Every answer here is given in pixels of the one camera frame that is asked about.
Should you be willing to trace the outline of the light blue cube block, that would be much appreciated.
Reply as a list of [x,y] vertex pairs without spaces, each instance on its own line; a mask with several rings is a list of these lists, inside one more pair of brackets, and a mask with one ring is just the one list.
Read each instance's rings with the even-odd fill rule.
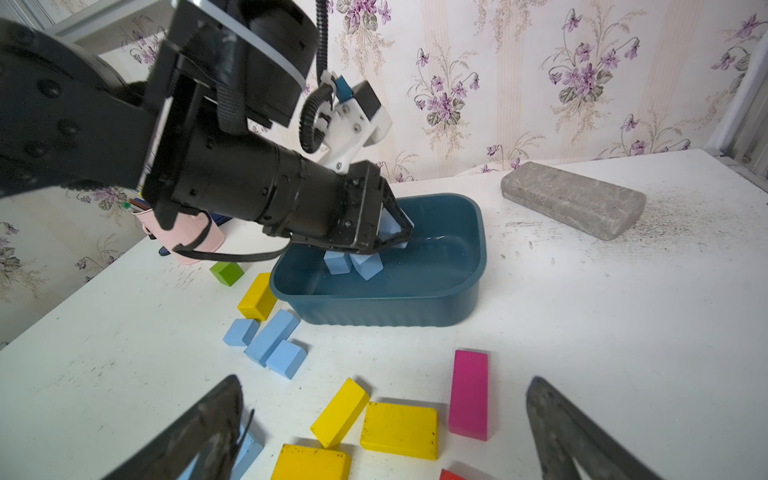
[[233,321],[223,341],[232,347],[247,347],[251,344],[260,327],[260,322],[253,319],[236,319]]
[[378,253],[362,255],[351,254],[353,268],[365,281],[369,281],[383,270],[383,262]]
[[323,260],[331,275],[344,275],[352,270],[352,262],[348,253],[326,251]]
[[[410,220],[410,218],[405,215],[406,220],[410,222],[410,226],[413,227],[414,224]],[[383,241],[389,241],[392,237],[399,234],[402,231],[402,227],[397,223],[395,218],[389,213],[388,210],[386,210],[384,207],[382,207],[381,210],[381,216],[379,221],[379,227],[378,227],[378,239]],[[408,246],[408,242],[401,242],[398,244],[389,244],[389,248],[396,248],[396,249],[405,249]]]

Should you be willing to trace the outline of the yellow flat block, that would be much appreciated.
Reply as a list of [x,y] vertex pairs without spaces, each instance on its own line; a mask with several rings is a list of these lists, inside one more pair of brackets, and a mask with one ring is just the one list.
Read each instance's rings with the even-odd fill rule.
[[433,408],[369,402],[360,446],[368,451],[436,461],[439,417]]
[[271,480],[347,480],[350,468],[344,452],[284,444]]

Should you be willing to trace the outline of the grey stone brick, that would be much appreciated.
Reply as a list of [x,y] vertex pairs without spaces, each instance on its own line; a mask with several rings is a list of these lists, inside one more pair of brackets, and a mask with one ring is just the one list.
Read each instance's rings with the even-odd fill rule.
[[639,191],[528,162],[501,180],[504,198],[603,241],[630,229],[647,196]]

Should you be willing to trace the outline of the magenta long block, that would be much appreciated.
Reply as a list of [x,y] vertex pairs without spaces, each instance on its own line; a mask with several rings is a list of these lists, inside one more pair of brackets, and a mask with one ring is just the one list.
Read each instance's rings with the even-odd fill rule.
[[453,434],[487,441],[489,357],[485,353],[456,350],[448,427]]

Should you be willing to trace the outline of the pink pen cup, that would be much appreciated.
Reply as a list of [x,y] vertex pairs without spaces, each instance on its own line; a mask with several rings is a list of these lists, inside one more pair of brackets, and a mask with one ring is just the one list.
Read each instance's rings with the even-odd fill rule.
[[[180,213],[176,217],[171,230],[163,230],[159,226],[152,209],[135,213],[134,217],[141,223],[145,233],[154,236],[180,265],[190,266],[198,263],[198,260],[189,259],[173,252],[172,248],[178,244],[188,245],[193,242],[208,224],[208,216],[206,214],[189,215]],[[224,244],[225,239],[225,233],[215,223],[212,223],[205,240],[195,247],[195,250],[217,252]]]

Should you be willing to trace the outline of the yellow upright block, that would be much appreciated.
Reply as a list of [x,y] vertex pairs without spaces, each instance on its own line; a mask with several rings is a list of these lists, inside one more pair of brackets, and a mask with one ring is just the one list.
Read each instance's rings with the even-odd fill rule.
[[259,322],[268,320],[277,298],[270,286],[271,274],[259,274],[238,304],[238,311],[246,319]]

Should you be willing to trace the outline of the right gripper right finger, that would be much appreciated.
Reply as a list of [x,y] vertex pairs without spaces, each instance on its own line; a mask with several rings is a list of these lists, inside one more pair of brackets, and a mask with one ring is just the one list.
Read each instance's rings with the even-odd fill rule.
[[621,446],[546,379],[535,376],[526,411],[544,479],[655,479],[660,476]]

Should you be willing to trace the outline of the green cube block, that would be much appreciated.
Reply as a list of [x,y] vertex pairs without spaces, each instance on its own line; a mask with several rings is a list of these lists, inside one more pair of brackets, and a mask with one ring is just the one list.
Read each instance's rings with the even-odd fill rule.
[[233,262],[217,262],[210,267],[209,271],[223,285],[233,286],[244,275],[243,268]]

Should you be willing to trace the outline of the yellow long block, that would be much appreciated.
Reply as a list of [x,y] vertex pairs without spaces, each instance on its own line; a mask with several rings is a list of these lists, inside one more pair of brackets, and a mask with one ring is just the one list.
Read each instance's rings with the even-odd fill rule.
[[313,423],[311,432],[324,448],[337,447],[369,401],[367,391],[348,378]]

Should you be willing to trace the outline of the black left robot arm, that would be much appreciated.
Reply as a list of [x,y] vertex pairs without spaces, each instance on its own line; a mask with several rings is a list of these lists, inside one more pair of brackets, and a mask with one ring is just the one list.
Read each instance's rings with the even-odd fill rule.
[[328,8],[181,1],[149,78],[1,23],[1,194],[140,188],[163,229],[182,214],[370,255],[413,225],[358,152],[391,120],[368,82],[328,68]]

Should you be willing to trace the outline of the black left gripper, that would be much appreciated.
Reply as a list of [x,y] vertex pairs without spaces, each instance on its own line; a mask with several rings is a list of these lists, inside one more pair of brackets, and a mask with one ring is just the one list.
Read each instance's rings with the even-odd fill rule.
[[381,244],[405,249],[407,241],[393,242],[404,227],[392,211],[414,227],[392,200],[376,164],[354,163],[347,174],[338,175],[309,160],[292,160],[277,174],[263,212],[263,231],[324,250],[370,254]]

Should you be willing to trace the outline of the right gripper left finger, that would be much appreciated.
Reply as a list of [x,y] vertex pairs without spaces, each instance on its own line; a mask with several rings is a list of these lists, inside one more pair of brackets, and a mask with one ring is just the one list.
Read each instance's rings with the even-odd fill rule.
[[230,479],[254,413],[245,411],[242,385],[229,375],[108,479]]

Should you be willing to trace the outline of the light blue long block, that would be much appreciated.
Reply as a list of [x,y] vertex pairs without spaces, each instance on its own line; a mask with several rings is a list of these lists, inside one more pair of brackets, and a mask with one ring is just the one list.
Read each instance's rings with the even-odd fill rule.
[[300,324],[300,319],[294,314],[279,310],[269,320],[244,350],[245,356],[262,367],[267,365],[267,360],[277,349],[278,345],[288,337]]

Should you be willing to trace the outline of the teal plastic bin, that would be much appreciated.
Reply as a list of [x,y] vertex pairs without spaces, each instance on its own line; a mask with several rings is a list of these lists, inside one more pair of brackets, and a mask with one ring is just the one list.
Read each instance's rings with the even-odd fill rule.
[[369,280],[332,275],[317,248],[292,246],[272,270],[274,295],[313,325],[449,327],[474,310],[487,264],[482,213],[451,193],[399,201],[414,221],[410,243],[381,254]]

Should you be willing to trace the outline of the small red block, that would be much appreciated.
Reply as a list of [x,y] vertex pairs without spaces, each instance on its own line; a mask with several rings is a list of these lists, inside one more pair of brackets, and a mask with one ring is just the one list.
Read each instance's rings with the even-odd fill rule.
[[465,478],[450,470],[442,469],[440,472],[439,480],[465,480]]

